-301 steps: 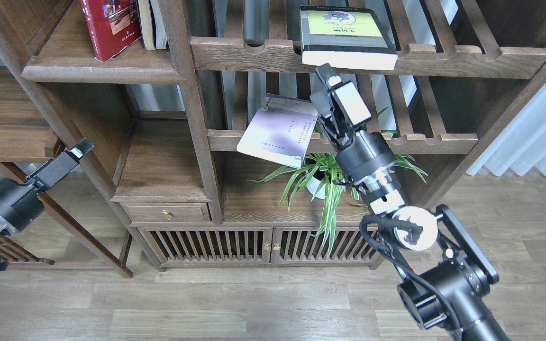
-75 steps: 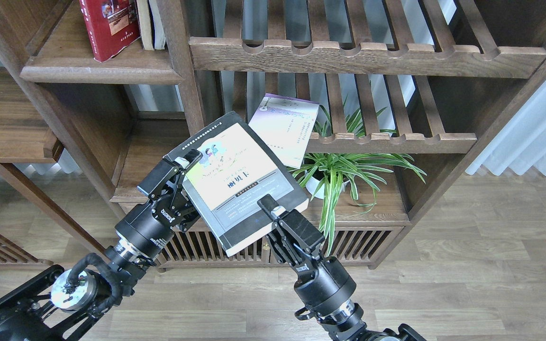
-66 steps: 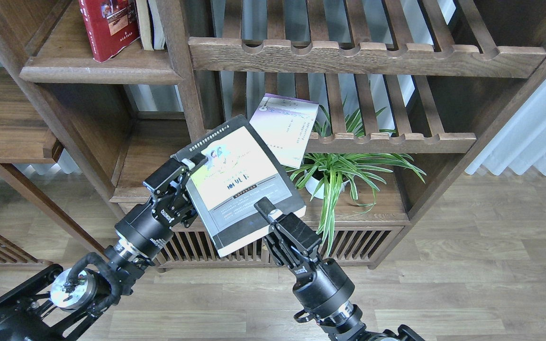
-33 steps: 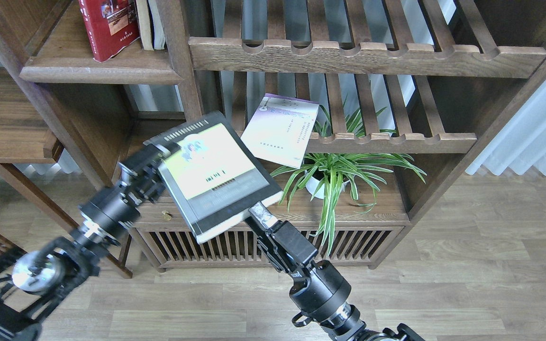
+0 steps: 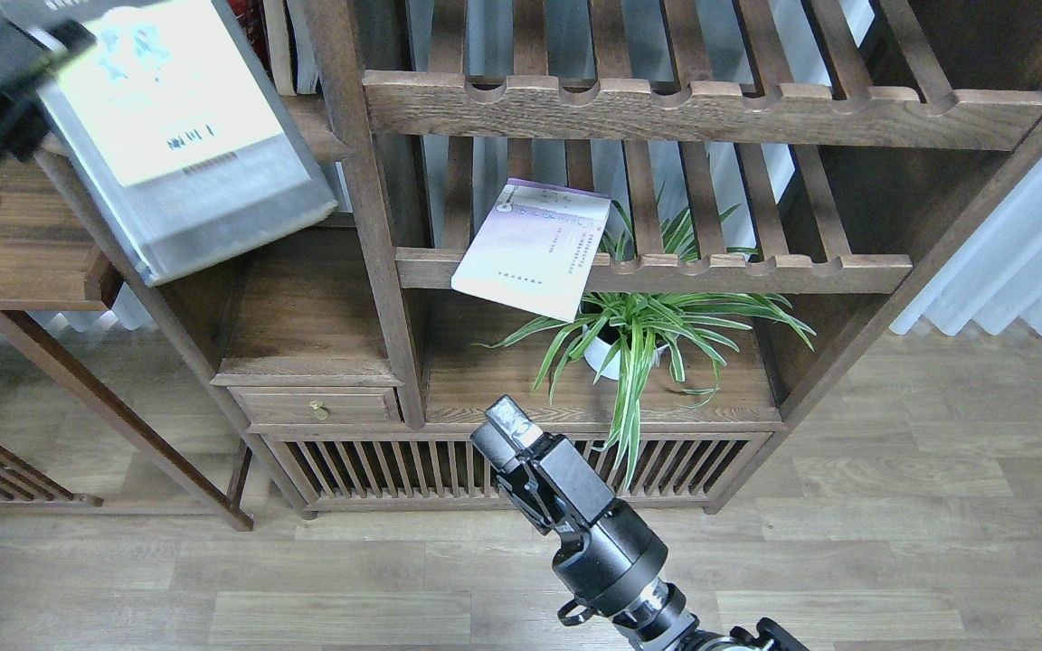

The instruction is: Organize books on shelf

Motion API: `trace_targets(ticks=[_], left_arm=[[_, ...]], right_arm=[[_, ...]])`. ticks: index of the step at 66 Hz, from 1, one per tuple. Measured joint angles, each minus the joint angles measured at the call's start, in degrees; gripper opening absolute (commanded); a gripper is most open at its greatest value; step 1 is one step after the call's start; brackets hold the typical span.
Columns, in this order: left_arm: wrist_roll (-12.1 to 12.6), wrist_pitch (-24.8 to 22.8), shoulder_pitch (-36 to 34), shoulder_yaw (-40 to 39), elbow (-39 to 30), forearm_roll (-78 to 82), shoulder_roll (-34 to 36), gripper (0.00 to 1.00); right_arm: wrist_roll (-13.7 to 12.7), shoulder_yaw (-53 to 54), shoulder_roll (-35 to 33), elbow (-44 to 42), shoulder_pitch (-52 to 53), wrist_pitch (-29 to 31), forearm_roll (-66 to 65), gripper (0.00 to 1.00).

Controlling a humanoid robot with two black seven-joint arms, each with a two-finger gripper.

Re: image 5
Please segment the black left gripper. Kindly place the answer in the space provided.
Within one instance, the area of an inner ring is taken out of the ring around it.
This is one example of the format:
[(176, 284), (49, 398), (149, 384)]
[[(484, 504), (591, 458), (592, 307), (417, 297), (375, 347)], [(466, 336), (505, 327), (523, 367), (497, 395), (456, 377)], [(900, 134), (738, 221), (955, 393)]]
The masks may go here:
[(96, 44), (95, 34), (78, 21), (0, 28), (0, 160), (32, 155), (49, 128), (34, 91), (54, 62), (69, 61)]

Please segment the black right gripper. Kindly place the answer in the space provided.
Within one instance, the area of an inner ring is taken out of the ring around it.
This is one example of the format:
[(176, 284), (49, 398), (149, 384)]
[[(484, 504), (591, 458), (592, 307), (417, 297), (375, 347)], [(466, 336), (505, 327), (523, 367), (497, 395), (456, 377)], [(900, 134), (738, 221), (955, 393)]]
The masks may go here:
[[(578, 625), (590, 611), (617, 625), (652, 622), (669, 603), (660, 578), (666, 545), (570, 440), (545, 434), (512, 397), (501, 396), (485, 415), (472, 445), (497, 472), (522, 465), (517, 476), (497, 474), (497, 486), (539, 532), (561, 537), (553, 569), (573, 594), (561, 614), (564, 625)], [(587, 614), (570, 617), (575, 607)]]

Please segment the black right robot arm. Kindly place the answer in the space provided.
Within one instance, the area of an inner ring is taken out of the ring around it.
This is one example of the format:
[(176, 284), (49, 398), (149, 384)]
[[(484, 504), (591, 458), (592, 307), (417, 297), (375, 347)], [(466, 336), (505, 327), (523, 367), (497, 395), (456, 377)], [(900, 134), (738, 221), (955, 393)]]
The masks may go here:
[(567, 627), (600, 615), (636, 650), (800, 650), (802, 643), (762, 618), (756, 633), (700, 629), (677, 585), (660, 573), (668, 548), (616, 497), (574, 444), (534, 424), (508, 396), (487, 411), (472, 442), (496, 470), (497, 487), (542, 534), (561, 540), (553, 570), (572, 593), (559, 610)]

